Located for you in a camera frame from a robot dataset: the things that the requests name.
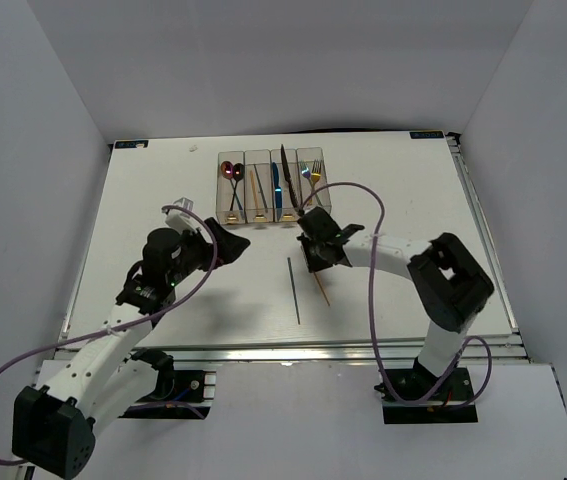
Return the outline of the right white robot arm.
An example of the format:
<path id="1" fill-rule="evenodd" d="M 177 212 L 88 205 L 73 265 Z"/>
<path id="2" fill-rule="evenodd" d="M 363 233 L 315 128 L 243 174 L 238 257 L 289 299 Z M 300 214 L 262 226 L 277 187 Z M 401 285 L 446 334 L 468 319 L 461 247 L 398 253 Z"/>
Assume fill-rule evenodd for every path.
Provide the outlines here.
<path id="1" fill-rule="evenodd" d="M 435 399 L 447 391 L 447 369 L 476 316 L 494 293 L 494 285 L 481 265 L 452 233 L 417 241 L 366 234 L 364 227 L 344 228 L 326 210 L 317 207 L 298 221 L 298 237 L 312 273 L 336 265 L 367 268 L 411 282 L 430 324 L 424 346 L 413 363 L 414 384 L 424 397 Z"/>

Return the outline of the rainbow fork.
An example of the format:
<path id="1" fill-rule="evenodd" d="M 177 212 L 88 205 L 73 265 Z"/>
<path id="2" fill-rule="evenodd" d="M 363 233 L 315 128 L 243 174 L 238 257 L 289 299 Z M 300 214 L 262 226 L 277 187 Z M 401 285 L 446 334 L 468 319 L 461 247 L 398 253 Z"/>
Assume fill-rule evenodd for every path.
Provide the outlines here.
<path id="1" fill-rule="evenodd" d="M 301 167 L 301 175 L 308 181 L 310 187 L 311 198 L 309 203 L 315 198 L 314 194 L 316 192 L 316 186 L 321 180 L 322 176 L 322 166 L 319 160 L 313 160 L 312 164 L 307 161 L 299 160 L 299 166 Z"/>

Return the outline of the blue knife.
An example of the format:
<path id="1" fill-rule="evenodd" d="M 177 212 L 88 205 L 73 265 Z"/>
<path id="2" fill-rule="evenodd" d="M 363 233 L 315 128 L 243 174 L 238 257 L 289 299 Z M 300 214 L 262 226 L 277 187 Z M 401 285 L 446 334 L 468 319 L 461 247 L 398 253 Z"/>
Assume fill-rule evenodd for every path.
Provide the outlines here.
<path id="1" fill-rule="evenodd" d="M 279 169 L 276 163 L 271 162 L 271 172 L 272 172 L 272 182 L 274 187 L 274 206 L 279 215 L 279 211 L 282 209 L 282 188 L 280 185 L 280 175 Z"/>

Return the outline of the black knife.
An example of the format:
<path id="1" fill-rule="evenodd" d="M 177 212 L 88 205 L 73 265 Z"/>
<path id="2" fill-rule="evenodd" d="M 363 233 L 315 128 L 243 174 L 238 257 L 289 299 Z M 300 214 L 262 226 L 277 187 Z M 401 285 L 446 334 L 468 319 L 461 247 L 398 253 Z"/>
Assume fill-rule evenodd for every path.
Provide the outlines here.
<path id="1" fill-rule="evenodd" d="M 283 167 L 283 175 L 285 182 L 287 183 L 288 190 L 289 190 L 289 197 L 292 204 L 292 207 L 295 211 L 299 211 L 299 202 L 297 199 L 297 195 L 294 189 L 294 183 L 292 180 L 292 175 L 289 167 L 289 162 L 287 159 L 286 149 L 283 144 L 280 146 L 280 156 L 281 156 L 281 163 Z"/>

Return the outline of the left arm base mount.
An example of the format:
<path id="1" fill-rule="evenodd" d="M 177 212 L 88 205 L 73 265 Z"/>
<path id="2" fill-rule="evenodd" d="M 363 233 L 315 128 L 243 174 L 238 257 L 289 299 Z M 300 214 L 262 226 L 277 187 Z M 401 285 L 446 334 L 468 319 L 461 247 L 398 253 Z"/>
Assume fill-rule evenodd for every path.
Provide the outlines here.
<path id="1" fill-rule="evenodd" d="M 179 367 L 174 358 L 158 349 L 129 355 L 125 365 L 148 366 L 155 376 L 154 389 L 130 406 L 120 418 L 152 420 L 204 420 L 211 409 L 216 373 Z"/>

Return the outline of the black spoon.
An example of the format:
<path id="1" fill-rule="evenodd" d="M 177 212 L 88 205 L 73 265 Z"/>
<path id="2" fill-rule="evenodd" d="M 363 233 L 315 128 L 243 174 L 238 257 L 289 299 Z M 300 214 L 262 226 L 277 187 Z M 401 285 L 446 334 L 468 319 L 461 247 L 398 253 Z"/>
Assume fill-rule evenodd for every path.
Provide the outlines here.
<path id="1" fill-rule="evenodd" d="M 234 184 L 233 184 L 233 197 L 232 197 L 231 209 L 234 209 L 234 206 L 237 206 L 239 209 L 242 208 L 241 202 L 239 200 L 239 196 L 237 194 L 237 189 L 239 183 L 244 178 L 244 174 L 245 174 L 245 167 L 242 163 L 236 163 L 233 165 L 232 179 L 234 181 Z"/>

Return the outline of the orange chopstick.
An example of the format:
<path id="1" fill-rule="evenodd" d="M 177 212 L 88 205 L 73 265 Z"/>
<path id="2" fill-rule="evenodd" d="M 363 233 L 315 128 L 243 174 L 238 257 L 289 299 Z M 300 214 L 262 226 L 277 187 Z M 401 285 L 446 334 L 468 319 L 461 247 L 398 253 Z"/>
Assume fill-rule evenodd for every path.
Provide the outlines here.
<path id="1" fill-rule="evenodd" d="M 321 295 L 322 295 L 323 299 L 325 300 L 327 306 L 330 307 L 330 306 L 331 306 L 331 302 L 330 302 L 330 299 L 329 299 L 329 297 L 328 297 L 327 291 L 326 291 L 326 289 L 325 289 L 325 286 L 324 286 L 324 284 L 323 284 L 323 282 L 322 282 L 322 279 L 321 279 L 319 273 L 314 272 L 314 273 L 313 273 L 313 276 L 314 276 L 314 279 L 315 279 L 315 281 L 316 281 L 316 283 L 317 283 L 317 286 L 318 286 L 318 288 L 319 288 L 319 290 L 320 290 L 320 292 L 321 292 Z"/>
<path id="2" fill-rule="evenodd" d="M 251 192 L 252 192 L 252 199 L 254 204 L 254 209 L 256 210 L 259 206 L 258 204 L 258 197 L 257 197 L 257 189 L 256 189 L 256 179 L 255 179 L 255 172 L 254 169 L 250 170 L 249 172 L 250 177 L 250 185 L 251 185 Z"/>

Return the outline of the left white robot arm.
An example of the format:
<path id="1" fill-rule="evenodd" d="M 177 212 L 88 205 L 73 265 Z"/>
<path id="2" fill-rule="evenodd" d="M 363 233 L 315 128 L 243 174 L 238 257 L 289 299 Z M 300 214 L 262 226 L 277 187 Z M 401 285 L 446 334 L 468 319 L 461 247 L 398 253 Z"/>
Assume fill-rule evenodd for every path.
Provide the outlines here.
<path id="1" fill-rule="evenodd" d="M 40 388 L 24 388 L 14 402 L 12 452 L 60 478 L 73 479 L 86 466 L 102 432 L 137 400 L 162 399 L 174 387 L 170 356 L 135 352 L 176 302 L 176 286 L 191 273 L 236 261 L 249 247 L 244 237 L 215 219 L 211 236 L 175 217 L 151 231 L 141 259 L 95 339 Z"/>

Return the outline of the rainbow spoon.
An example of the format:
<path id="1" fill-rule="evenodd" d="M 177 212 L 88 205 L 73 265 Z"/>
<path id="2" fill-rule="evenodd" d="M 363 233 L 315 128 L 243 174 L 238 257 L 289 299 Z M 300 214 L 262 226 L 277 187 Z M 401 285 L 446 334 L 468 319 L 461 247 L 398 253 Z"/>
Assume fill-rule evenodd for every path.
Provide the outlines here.
<path id="1" fill-rule="evenodd" d="M 234 209 L 234 198 L 235 198 L 235 185 L 234 185 L 234 166 L 230 161 L 224 161 L 221 164 L 221 174 L 222 176 L 230 182 L 232 188 L 230 210 Z"/>

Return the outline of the gold fork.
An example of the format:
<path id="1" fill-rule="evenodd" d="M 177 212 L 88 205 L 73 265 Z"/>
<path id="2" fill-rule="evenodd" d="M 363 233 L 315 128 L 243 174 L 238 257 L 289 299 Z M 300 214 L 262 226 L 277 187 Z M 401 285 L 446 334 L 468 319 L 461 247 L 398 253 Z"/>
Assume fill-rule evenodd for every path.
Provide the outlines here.
<path id="1" fill-rule="evenodd" d="M 311 193 L 314 195 L 316 187 L 322 177 L 322 165 L 319 160 L 314 160 L 312 166 L 305 169 L 305 178 L 309 181 Z"/>

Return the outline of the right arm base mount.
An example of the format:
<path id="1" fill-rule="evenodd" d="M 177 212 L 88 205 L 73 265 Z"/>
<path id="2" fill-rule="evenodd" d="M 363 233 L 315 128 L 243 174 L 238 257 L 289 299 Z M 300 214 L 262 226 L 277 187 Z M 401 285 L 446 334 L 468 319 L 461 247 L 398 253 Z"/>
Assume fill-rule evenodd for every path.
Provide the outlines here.
<path id="1" fill-rule="evenodd" d="M 423 397 L 436 378 L 418 368 L 386 369 L 386 375 L 399 396 L 406 401 Z M 383 421 L 386 425 L 472 424 L 478 422 L 476 406 L 469 400 L 474 389 L 469 371 L 456 367 L 445 382 L 424 403 L 404 405 L 396 400 L 386 385 L 374 386 L 380 394 Z"/>

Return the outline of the blue chopstick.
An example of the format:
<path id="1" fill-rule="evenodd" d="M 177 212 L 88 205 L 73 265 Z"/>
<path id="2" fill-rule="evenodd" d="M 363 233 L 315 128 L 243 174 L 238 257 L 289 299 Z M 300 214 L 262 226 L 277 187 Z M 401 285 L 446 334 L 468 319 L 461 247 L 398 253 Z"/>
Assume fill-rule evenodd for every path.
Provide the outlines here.
<path id="1" fill-rule="evenodd" d="M 296 282 L 295 282 L 294 271 L 293 271 L 293 266 L 292 266 L 292 260 L 291 260 L 290 257 L 287 257 L 286 260 L 287 260 L 288 273 L 289 273 L 289 279 L 290 279 L 290 285 L 291 285 L 292 298 L 293 298 L 293 303 L 294 303 L 294 310 L 295 310 L 297 325 L 300 326 L 301 325 L 301 316 L 300 316 L 300 309 L 299 309 L 299 302 L 298 302 L 298 295 L 297 295 Z"/>
<path id="2" fill-rule="evenodd" d="M 263 203 L 263 209 L 264 209 L 265 213 L 269 213 L 268 203 L 267 203 L 267 199 L 266 199 L 265 192 L 264 192 L 264 189 L 263 189 L 263 185 L 262 185 L 262 182 L 261 182 L 261 178 L 260 178 L 260 174 L 259 174 L 259 170 L 258 170 L 258 165 L 254 165 L 254 173 L 256 175 L 256 182 L 257 182 L 257 185 L 258 185 L 258 191 L 259 191 L 262 203 Z"/>

